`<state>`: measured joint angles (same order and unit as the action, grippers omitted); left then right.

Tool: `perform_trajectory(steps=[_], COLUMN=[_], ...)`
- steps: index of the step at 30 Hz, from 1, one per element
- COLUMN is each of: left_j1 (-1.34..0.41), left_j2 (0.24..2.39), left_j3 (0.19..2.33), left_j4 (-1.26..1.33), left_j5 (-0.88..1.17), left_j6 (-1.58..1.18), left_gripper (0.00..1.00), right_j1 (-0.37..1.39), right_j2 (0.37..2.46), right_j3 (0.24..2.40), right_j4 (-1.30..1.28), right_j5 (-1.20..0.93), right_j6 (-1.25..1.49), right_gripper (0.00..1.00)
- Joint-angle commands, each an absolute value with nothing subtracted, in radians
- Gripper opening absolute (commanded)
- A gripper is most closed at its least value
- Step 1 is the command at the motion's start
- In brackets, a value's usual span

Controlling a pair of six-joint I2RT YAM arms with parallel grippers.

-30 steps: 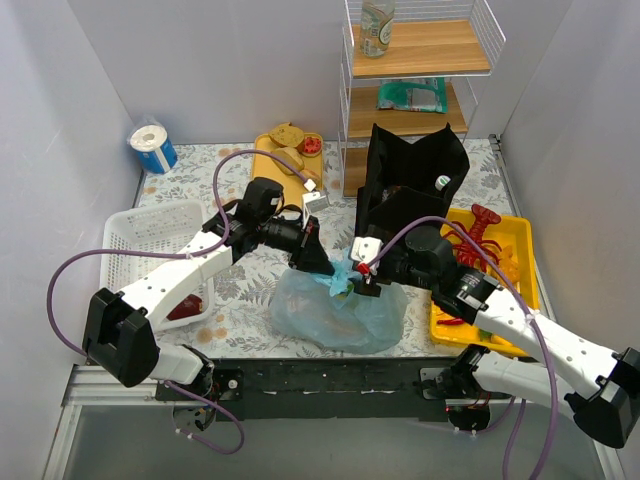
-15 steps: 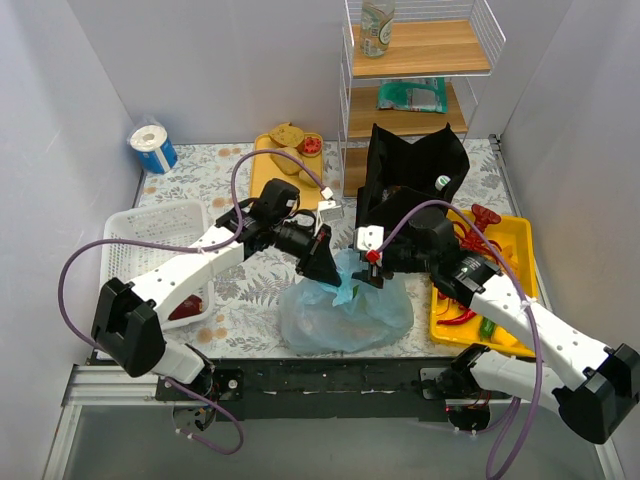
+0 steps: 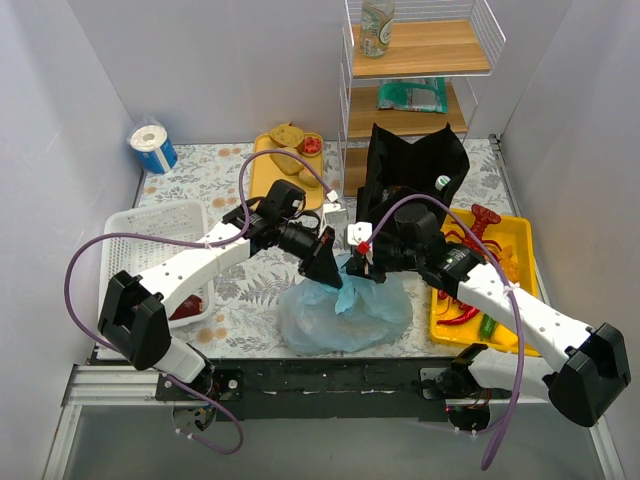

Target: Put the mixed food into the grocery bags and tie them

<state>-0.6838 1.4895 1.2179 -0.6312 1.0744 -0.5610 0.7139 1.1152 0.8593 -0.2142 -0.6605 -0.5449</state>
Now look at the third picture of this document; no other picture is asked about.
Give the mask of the light blue plastic bag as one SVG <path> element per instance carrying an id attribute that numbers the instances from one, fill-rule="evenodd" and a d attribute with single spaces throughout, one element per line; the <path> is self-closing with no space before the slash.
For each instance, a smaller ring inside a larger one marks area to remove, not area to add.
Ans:
<path id="1" fill-rule="evenodd" d="M 339 289 L 304 279 L 278 300 L 278 328 L 285 344 L 303 355 L 354 353 L 401 337 L 413 322 L 402 279 L 382 283 L 340 271 Z"/>

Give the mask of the black fabric grocery bag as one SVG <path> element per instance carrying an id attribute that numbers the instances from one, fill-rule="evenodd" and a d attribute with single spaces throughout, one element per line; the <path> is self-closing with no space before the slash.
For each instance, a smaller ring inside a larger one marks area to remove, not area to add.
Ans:
<path id="1" fill-rule="evenodd" d="M 377 225 L 397 201 L 416 193 L 450 206 L 469 168 L 466 150 L 449 125 L 413 143 L 374 125 L 366 180 L 357 193 L 356 220 Z M 441 192 L 435 188 L 439 175 L 451 178 Z M 382 191 L 390 185 L 401 186 L 401 190 L 383 201 Z"/>

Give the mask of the green label water bottle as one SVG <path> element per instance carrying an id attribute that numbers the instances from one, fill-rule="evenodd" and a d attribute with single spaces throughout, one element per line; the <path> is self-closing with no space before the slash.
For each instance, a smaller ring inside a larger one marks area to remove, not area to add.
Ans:
<path id="1" fill-rule="evenodd" d="M 435 181 L 435 188 L 437 191 L 441 192 L 450 182 L 451 178 L 449 176 L 439 175 Z"/>

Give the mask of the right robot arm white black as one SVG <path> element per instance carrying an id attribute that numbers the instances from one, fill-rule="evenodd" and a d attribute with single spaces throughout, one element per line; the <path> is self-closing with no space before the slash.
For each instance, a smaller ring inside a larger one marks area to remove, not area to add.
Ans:
<path id="1" fill-rule="evenodd" d="M 475 343 L 454 359 L 439 382 L 449 395 L 463 388 L 523 390 L 549 401 L 573 423 L 591 427 L 631 382 L 622 333 L 603 323 L 594 328 L 545 304 L 511 283 L 481 253 L 449 242 L 425 204 L 411 202 L 392 217 L 396 235 L 368 222 L 351 224 L 347 242 L 351 275 L 382 283 L 389 272 L 415 271 L 436 290 L 478 309 L 536 350 L 519 360 Z"/>

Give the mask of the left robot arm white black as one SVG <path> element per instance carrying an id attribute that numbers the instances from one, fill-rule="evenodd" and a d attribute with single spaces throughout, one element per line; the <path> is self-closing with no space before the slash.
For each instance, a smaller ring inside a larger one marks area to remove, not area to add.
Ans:
<path id="1" fill-rule="evenodd" d="M 278 247 L 300 260 L 299 273 L 341 288 L 332 248 L 335 231 L 316 233 L 292 218 L 304 191 L 278 180 L 255 209 L 236 208 L 205 235 L 198 247 L 185 249 L 161 264 L 131 275 L 121 271 L 109 281 L 98 322 L 114 350 L 138 370 L 156 369 L 185 383 L 208 367 L 195 348 L 173 337 L 169 318 L 190 294 L 222 271 L 256 253 Z"/>

